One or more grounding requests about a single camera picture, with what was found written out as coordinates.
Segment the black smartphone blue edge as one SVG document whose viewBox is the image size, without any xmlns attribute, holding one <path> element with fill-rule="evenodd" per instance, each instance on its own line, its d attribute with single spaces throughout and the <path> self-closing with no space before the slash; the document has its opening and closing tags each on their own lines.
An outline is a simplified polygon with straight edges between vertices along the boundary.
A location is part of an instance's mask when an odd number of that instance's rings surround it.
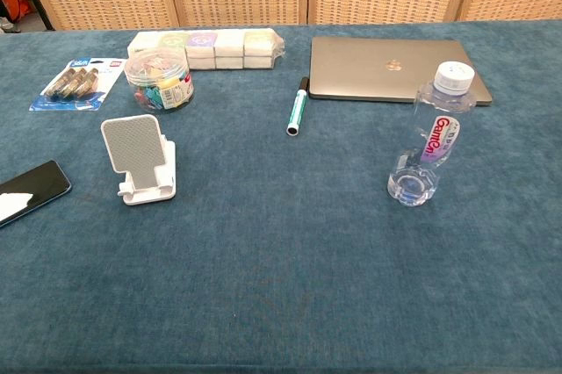
<svg viewBox="0 0 562 374">
<path fill-rule="evenodd" d="M 72 184 L 50 160 L 0 184 L 0 227 L 68 193 Z"/>
</svg>

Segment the white phone stand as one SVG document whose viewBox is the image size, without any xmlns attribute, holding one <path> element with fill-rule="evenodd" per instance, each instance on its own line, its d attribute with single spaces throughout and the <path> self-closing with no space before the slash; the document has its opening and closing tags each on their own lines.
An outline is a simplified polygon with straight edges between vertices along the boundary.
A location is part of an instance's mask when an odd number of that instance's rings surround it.
<svg viewBox="0 0 562 374">
<path fill-rule="evenodd" d="M 176 144 L 161 132 L 155 116 L 107 119 L 100 129 L 113 171 L 125 176 L 118 196 L 126 205 L 144 205 L 176 195 Z"/>
</svg>

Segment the green whiteboard marker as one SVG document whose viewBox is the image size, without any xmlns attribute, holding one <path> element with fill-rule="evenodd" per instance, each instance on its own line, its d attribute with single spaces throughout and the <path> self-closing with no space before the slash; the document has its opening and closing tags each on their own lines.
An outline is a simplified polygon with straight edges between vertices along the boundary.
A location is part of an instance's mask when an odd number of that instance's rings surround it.
<svg viewBox="0 0 562 374">
<path fill-rule="evenodd" d="M 299 89 L 296 93 L 293 102 L 292 112 L 286 127 L 286 133 L 289 136 L 296 136 L 299 133 L 299 126 L 302 120 L 302 115 L 306 107 L 308 98 L 309 78 L 303 77 L 299 84 Z"/>
</svg>

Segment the blue velvet tablecloth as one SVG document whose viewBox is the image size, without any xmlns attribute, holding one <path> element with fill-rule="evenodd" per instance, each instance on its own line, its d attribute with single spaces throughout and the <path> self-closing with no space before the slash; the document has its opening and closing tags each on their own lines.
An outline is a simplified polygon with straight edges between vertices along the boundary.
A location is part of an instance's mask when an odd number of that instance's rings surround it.
<svg viewBox="0 0 562 374">
<path fill-rule="evenodd" d="M 194 75 L 159 116 L 177 194 L 129 206 L 100 131 L 139 114 L 31 111 L 131 31 L 0 35 L 0 183 L 57 161 L 71 191 L 0 227 L 0 374 L 562 374 L 562 20 L 281 26 L 272 70 Z M 435 196 L 386 190 L 408 104 L 312 100 L 320 35 L 460 41 L 493 96 Z"/>
</svg>

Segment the wrapped bundle of tissue packs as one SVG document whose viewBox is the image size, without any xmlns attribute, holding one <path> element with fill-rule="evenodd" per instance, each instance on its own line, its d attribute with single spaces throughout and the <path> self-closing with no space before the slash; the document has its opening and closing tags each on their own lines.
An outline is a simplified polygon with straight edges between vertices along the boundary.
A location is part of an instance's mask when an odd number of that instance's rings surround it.
<svg viewBox="0 0 562 374">
<path fill-rule="evenodd" d="M 267 69 L 285 54 L 285 41 L 271 28 L 138 32 L 127 47 L 133 55 L 158 47 L 185 50 L 195 70 Z"/>
</svg>

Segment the grey closed laptop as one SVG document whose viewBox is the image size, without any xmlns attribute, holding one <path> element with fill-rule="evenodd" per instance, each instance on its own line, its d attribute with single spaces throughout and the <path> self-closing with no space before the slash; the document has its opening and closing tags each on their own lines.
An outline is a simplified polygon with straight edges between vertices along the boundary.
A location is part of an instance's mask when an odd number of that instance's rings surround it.
<svg viewBox="0 0 562 374">
<path fill-rule="evenodd" d="M 314 37 L 309 95 L 411 103 L 418 88 L 434 78 L 444 61 L 472 64 L 456 40 Z"/>
</svg>

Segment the clear jar of binder clips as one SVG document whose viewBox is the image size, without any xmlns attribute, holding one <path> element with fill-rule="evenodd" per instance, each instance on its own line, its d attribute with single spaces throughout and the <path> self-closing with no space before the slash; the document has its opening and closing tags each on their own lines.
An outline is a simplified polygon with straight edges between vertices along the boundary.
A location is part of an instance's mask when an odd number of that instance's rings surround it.
<svg viewBox="0 0 562 374">
<path fill-rule="evenodd" d="M 132 54 L 124 72 L 133 99 L 146 111 L 172 112 L 194 97 L 187 55 L 179 47 L 149 48 Z"/>
</svg>

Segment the clear plastic water bottle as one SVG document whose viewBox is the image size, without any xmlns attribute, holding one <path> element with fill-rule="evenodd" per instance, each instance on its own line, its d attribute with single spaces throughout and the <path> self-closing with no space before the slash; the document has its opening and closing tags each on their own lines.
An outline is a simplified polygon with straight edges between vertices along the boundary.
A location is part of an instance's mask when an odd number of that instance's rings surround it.
<svg viewBox="0 0 562 374">
<path fill-rule="evenodd" d="M 450 157 L 462 122 L 476 105 L 471 91 L 474 76 L 471 66 L 445 61 L 434 78 L 418 89 L 387 182 L 388 193 L 402 205 L 423 205 L 436 192 L 439 167 Z"/>
</svg>

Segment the blue blister pack of clips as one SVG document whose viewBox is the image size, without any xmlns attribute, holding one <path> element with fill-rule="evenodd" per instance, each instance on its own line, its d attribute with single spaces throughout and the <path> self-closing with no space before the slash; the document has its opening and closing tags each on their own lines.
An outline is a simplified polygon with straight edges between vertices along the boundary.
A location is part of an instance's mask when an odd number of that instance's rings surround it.
<svg viewBox="0 0 562 374">
<path fill-rule="evenodd" d="M 70 61 L 33 100 L 30 111 L 97 111 L 126 64 L 120 58 Z"/>
</svg>

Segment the orange object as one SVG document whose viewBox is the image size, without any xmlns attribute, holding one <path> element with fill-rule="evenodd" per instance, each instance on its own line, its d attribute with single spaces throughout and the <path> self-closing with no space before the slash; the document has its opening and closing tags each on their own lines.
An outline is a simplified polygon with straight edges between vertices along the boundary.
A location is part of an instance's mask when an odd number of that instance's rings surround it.
<svg viewBox="0 0 562 374">
<path fill-rule="evenodd" d="M 33 13 L 32 4 L 28 0 L 0 0 L 0 17 L 17 23 L 21 18 Z"/>
</svg>

